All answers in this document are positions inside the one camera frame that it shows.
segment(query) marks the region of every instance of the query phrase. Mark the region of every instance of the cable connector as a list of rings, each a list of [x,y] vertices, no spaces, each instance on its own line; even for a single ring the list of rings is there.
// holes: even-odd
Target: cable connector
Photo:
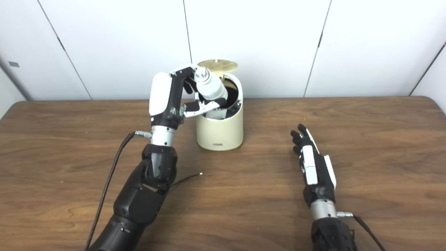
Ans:
[[[336,212],[336,214],[338,215],[339,218],[344,218],[344,217],[353,217],[353,213],[350,212]]]
[[[150,132],[144,132],[144,131],[135,131],[135,135],[139,137],[144,138],[152,138],[153,134]]]

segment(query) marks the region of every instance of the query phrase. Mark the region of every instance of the metal bottle cap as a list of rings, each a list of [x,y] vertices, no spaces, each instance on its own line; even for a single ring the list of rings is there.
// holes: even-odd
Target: metal bottle cap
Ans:
[[[205,67],[198,67],[195,71],[195,81],[198,83],[206,82],[210,77],[209,70]]]

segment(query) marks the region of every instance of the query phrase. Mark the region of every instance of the robotic arm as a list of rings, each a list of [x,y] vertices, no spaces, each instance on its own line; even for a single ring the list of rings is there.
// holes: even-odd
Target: robotic arm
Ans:
[[[181,106],[183,89],[206,99]],[[113,216],[88,251],[132,251],[145,228],[153,223],[177,175],[173,139],[185,117],[197,116],[226,104],[227,91],[217,75],[188,65],[153,78],[149,113],[152,132],[142,160],[131,173],[114,205]]]
[[[310,131],[304,125],[299,124],[297,128],[301,134],[292,130],[291,136],[295,144],[293,151],[299,156],[304,173],[304,199],[313,216],[313,251],[356,251],[353,231],[338,218],[353,215],[337,212],[335,208],[336,177],[330,157],[319,153]]]

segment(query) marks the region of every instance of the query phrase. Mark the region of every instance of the black cable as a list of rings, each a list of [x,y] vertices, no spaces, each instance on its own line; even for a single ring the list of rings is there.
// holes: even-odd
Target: black cable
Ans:
[[[373,238],[376,244],[378,244],[378,246],[380,247],[381,251],[386,251],[383,245],[381,245],[378,238],[372,233],[372,230],[370,230],[370,228],[367,226],[367,224],[365,224],[365,222],[361,219],[361,217],[353,215],[353,218],[355,218],[355,220],[370,234],[370,236]]]
[[[181,179],[181,180],[179,180],[179,181],[173,183],[172,185],[170,185],[170,188],[172,188],[173,186],[178,185],[179,183],[182,183],[182,182],[184,182],[184,181],[186,181],[186,180],[188,180],[188,179],[190,179],[190,178],[192,178],[192,177],[195,177],[195,176],[198,176],[198,175],[202,175],[202,174],[203,174],[203,173],[200,172],[200,173],[197,173],[197,174],[194,174],[194,175],[191,175],[191,176],[187,176],[186,178]]]
[[[110,173],[108,174],[107,181],[105,182],[104,190],[102,192],[101,200],[99,201],[98,211],[96,212],[95,220],[93,221],[93,226],[91,226],[90,235],[87,239],[87,244],[85,245],[84,251],[87,251],[87,249],[90,247],[91,239],[93,238],[93,234],[95,233],[96,225],[98,224],[99,216],[101,215],[102,206],[104,205],[105,195],[107,194],[108,186],[110,185],[110,181],[112,180],[113,173],[116,169],[116,164],[119,160],[119,155],[121,155],[122,150],[124,149],[125,145],[135,136],[135,132],[132,132],[127,135],[127,137],[124,139],[124,141],[121,143],[121,146],[118,149],[118,152],[116,153],[115,160],[113,161],[113,165],[111,166]]]

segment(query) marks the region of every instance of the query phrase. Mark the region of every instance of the black finger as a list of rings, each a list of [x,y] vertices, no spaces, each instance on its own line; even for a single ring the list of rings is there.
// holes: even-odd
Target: black finger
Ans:
[[[304,136],[308,136],[307,128],[306,128],[303,124],[299,124],[299,125],[297,126],[297,128],[299,129],[299,131],[302,132],[302,134],[303,134]]]
[[[298,137],[293,137],[293,143],[302,148],[302,138],[300,136]]]
[[[300,147],[294,146],[294,147],[293,147],[293,151],[294,151],[298,156],[301,155],[301,149],[300,149]]]
[[[291,136],[293,138],[301,138],[302,137],[301,134],[296,132],[295,130],[291,130]]]

